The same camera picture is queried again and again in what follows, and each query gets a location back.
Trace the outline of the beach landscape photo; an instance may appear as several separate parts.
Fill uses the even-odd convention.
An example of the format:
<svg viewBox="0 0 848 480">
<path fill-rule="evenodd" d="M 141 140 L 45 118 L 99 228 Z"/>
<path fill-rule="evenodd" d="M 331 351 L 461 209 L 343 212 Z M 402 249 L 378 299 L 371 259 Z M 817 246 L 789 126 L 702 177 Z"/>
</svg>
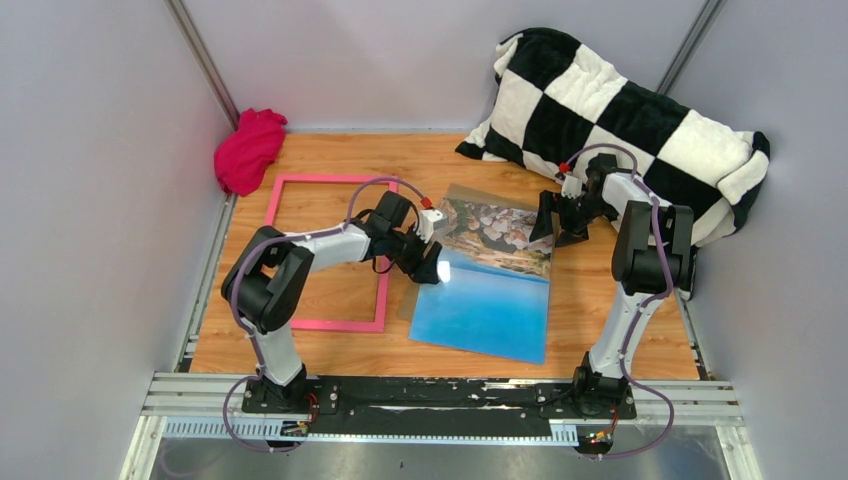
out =
<svg viewBox="0 0 848 480">
<path fill-rule="evenodd" d="M 531 364 L 546 356 L 553 256 L 536 213 L 445 198 L 439 282 L 419 288 L 409 339 Z"/>
</svg>

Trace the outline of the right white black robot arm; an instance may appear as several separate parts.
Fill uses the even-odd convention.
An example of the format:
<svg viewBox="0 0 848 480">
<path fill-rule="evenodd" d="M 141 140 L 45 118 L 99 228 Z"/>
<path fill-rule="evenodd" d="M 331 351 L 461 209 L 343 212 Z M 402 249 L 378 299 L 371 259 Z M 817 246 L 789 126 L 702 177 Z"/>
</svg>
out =
<svg viewBox="0 0 848 480">
<path fill-rule="evenodd" d="M 571 387 L 553 400 L 579 415 L 596 417 L 619 406 L 632 384 L 635 350 L 658 307 L 690 277 L 694 212 L 651 191 L 613 154 L 590 160 L 587 181 L 565 176 L 558 193 L 543 191 L 533 241 L 554 236 L 558 247 L 588 239 L 599 217 L 619 223 L 611 258 L 615 298 L 596 343 L 575 369 Z"/>
</svg>

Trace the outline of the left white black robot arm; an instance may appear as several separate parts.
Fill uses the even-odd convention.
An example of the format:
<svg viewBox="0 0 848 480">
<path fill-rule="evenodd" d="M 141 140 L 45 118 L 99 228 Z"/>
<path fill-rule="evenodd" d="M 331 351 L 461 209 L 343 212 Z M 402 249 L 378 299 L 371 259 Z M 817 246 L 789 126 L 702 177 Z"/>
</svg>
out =
<svg viewBox="0 0 848 480">
<path fill-rule="evenodd" d="M 268 404 L 283 413 L 305 403 L 306 367 L 297 353 L 291 320 L 310 274 L 347 263 L 386 258 L 414 283 L 439 283 L 442 250 L 436 239 L 448 217 L 429 204 L 383 193 L 376 207 L 349 214 L 325 230 L 283 233 L 259 228 L 222 283 L 237 324 L 258 360 L 251 383 L 268 391 Z"/>
</svg>

